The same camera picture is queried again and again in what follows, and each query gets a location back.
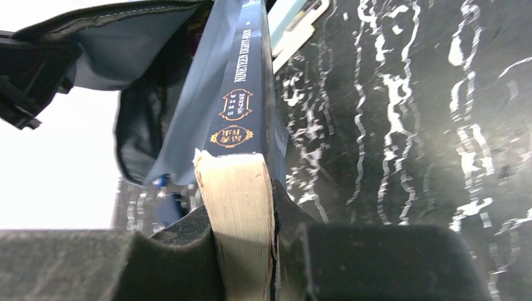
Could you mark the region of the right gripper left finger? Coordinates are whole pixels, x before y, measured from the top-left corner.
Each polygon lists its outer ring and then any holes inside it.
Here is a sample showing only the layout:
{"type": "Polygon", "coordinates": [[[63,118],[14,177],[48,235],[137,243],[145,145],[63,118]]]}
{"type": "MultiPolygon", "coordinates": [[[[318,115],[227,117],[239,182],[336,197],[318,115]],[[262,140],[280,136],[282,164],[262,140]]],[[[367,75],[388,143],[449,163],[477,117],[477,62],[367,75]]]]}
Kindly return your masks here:
{"type": "Polygon", "coordinates": [[[223,300],[205,208],[151,237],[118,230],[4,230],[2,300],[223,300]]]}

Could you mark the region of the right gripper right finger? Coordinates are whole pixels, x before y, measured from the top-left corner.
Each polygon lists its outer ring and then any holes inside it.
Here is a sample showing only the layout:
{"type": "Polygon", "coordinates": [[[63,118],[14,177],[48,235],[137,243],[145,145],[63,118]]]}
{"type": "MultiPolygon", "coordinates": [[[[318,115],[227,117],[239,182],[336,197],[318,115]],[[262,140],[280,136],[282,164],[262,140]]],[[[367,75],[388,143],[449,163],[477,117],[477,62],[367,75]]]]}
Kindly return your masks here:
{"type": "Polygon", "coordinates": [[[319,223],[272,182],[275,300],[489,300],[463,239],[431,225],[319,223]]]}

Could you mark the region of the dark blue notebook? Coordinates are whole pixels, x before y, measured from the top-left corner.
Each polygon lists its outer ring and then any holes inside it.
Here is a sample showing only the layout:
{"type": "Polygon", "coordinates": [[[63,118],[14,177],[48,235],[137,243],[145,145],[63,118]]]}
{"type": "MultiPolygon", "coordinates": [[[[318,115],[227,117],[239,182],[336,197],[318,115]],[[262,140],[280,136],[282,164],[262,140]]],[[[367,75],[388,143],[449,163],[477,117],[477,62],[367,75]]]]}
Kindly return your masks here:
{"type": "Polygon", "coordinates": [[[272,300],[272,181],[287,132],[263,1],[215,1],[146,182],[196,183],[203,206],[168,228],[178,253],[168,300],[272,300]]]}

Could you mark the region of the blue student backpack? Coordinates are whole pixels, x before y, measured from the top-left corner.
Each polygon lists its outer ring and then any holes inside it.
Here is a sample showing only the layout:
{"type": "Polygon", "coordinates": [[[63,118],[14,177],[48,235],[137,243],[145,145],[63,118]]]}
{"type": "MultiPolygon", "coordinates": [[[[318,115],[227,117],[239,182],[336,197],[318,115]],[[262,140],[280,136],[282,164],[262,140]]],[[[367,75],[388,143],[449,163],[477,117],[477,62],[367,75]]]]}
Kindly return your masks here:
{"type": "Polygon", "coordinates": [[[1,118],[19,130],[57,93],[118,91],[115,155],[122,177],[142,185],[162,148],[170,88],[184,82],[186,27],[206,1],[132,1],[78,9],[1,32],[1,118]]]}

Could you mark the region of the teal eraser case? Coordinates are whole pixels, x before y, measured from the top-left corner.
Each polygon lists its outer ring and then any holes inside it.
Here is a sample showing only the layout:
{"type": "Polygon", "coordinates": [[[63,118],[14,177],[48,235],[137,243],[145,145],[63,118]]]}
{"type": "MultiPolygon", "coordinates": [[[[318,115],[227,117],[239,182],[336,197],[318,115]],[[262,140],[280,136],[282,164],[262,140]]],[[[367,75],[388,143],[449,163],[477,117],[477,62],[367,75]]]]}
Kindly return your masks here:
{"type": "Polygon", "coordinates": [[[267,14],[270,41],[276,45],[286,31],[300,24],[312,25],[329,8],[331,1],[276,1],[267,14]]]}

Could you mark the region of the navy snap wallet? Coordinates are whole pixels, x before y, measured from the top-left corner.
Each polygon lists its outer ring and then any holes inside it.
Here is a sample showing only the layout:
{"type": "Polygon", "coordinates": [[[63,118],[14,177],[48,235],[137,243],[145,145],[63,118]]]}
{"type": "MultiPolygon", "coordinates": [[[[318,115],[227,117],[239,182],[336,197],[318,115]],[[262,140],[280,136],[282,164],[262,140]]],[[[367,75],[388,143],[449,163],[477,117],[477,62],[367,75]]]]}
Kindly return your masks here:
{"type": "Polygon", "coordinates": [[[179,221],[186,215],[186,210],[181,204],[182,195],[179,193],[168,194],[156,207],[156,218],[165,228],[179,221]]]}

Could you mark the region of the white pen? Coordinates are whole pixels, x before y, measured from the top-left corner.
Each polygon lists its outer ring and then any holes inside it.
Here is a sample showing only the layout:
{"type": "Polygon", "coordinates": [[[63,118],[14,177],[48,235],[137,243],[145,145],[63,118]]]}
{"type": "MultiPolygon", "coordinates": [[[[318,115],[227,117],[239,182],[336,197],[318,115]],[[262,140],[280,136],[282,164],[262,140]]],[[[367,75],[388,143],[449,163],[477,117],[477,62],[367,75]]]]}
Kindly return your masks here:
{"type": "Polygon", "coordinates": [[[300,24],[291,30],[287,30],[272,52],[273,72],[276,74],[298,51],[307,40],[314,34],[315,29],[310,24],[300,24]]]}

